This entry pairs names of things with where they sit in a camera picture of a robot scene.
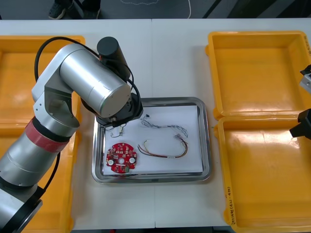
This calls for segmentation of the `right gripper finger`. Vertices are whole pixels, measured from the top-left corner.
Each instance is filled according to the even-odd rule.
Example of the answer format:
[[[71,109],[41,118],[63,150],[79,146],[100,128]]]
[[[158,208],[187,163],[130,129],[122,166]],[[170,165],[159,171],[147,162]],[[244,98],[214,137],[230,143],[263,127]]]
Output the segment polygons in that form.
[[[290,129],[292,137],[305,137],[311,140],[311,125],[306,122],[301,122]]]
[[[307,109],[301,112],[298,115],[297,120],[299,124],[310,124],[311,123],[311,109]]]

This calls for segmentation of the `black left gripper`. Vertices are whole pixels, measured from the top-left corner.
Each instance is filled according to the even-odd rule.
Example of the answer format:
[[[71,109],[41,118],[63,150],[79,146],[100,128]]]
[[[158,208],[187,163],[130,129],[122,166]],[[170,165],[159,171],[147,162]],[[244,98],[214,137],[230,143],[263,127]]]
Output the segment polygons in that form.
[[[131,93],[131,97],[127,103],[112,117],[102,118],[96,116],[96,121],[104,127],[118,127],[126,124],[127,122],[137,119],[142,115],[143,107],[142,103],[138,103],[138,96],[135,93]]]

